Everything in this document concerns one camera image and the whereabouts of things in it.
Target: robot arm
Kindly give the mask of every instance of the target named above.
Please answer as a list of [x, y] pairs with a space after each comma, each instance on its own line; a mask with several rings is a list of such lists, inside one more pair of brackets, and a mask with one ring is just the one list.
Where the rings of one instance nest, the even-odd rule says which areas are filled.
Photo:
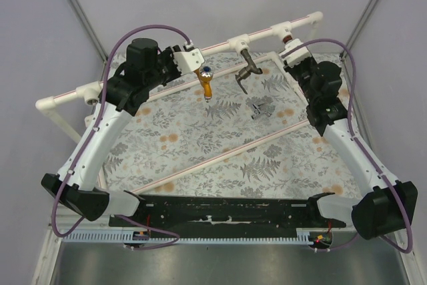
[[[199, 49], [181, 51], [175, 46], [168, 47], [161, 53], [158, 50], [157, 42], [152, 39], [132, 41], [127, 47], [126, 62], [117, 68], [114, 76], [107, 82], [107, 97], [101, 122], [95, 128], [93, 118], [74, 152], [58, 173], [45, 174], [42, 179], [42, 186], [55, 197], [66, 175], [70, 174], [60, 202], [89, 221], [107, 214], [132, 216], [136, 211], [139, 200], [135, 196], [96, 188], [97, 173], [117, 136], [141, 104], [148, 100], [149, 91], [184, 74], [198, 71], [204, 63]], [[95, 115], [100, 112], [100, 108], [101, 104], [98, 103]], [[93, 137], [82, 151], [89, 134], [93, 134]], [[75, 169], [69, 172], [70, 165], [76, 158], [79, 160]]]
[[[410, 222], [414, 215], [417, 189], [412, 182], [400, 182], [362, 137], [356, 133], [352, 135], [348, 111], [338, 98], [342, 85], [341, 69], [329, 61], [317, 63], [308, 49], [302, 47], [299, 39], [289, 40], [280, 56], [284, 60], [284, 69], [298, 82], [307, 99], [310, 124], [344, 160], [363, 197], [359, 201], [331, 193], [314, 196], [319, 215], [354, 225], [365, 239], [405, 228], [400, 208], [382, 176], [385, 174], [397, 191]], [[373, 162], [382, 169], [383, 174], [378, 173]]]

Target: small metal object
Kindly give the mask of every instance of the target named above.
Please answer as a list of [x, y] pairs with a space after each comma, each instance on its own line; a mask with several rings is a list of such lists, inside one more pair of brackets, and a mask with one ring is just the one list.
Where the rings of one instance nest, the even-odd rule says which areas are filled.
[[212, 77], [212, 76], [214, 75], [214, 73], [212, 73], [212, 70], [211, 70], [211, 68], [210, 68], [210, 67], [205, 66], [205, 67], [203, 67], [203, 68], [201, 69], [201, 71], [200, 71], [200, 75], [201, 75], [203, 78], [209, 78], [209, 77]]
[[266, 111], [263, 109], [263, 106], [265, 106], [264, 103], [261, 103], [259, 105], [252, 104], [252, 108], [254, 109], [254, 114], [251, 116], [253, 120], [261, 117], [262, 115], [266, 115], [267, 117], [271, 116], [272, 113]]
[[248, 92], [246, 91], [245, 87], [243, 87], [242, 80], [247, 79], [252, 73], [255, 73], [256, 75], [261, 75], [262, 69], [256, 67], [256, 64], [252, 60], [252, 57], [247, 49], [243, 49], [240, 54], [246, 60], [248, 65], [239, 70], [238, 74], [236, 75], [236, 81], [240, 88], [243, 90], [243, 92], [247, 95]]

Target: floral tablecloth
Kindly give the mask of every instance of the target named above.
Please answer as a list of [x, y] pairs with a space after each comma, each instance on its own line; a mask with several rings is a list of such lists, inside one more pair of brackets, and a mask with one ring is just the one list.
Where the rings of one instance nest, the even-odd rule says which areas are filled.
[[[315, 55], [340, 64], [338, 55]], [[116, 56], [113, 68], [124, 60]], [[241, 62], [235, 53], [208, 57], [214, 72]], [[197, 85], [142, 105], [122, 131], [104, 164], [112, 190], [134, 190], [218, 156], [254, 139], [306, 119], [306, 104], [286, 83], [273, 61], [258, 64], [263, 75], [243, 81], [234, 74], [214, 77], [213, 98]], [[161, 91], [192, 81], [186, 75]], [[348, 103], [343, 79], [340, 98]], [[252, 104], [264, 103], [272, 115], [256, 120]], [[307, 198], [320, 192], [360, 197], [351, 173], [331, 145], [310, 125], [228, 160], [160, 186], [149, 194], [249, 198]]]

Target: metal floor panel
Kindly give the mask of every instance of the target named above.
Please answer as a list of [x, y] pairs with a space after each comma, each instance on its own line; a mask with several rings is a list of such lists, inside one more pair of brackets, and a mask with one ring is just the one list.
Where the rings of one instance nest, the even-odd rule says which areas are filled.
[[[352, 235], [336, 233], [344, 242]], [[132, 252], [119, 244], [62, 243], [51, 285], [409, 284], [381, 240], [313, 253], [305, 246], [178, 245]]]

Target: white cable clip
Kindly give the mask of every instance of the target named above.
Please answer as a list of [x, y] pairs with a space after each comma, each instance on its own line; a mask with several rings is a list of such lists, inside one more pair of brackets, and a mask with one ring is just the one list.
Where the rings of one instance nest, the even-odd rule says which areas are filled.
[[193, 41], [191, 39], [190, 39], [189, 43], [186, 41], [184, 43], [183, 47], [184, 47], [185, 51], [191, 51], [192, 49], [194, 49]]

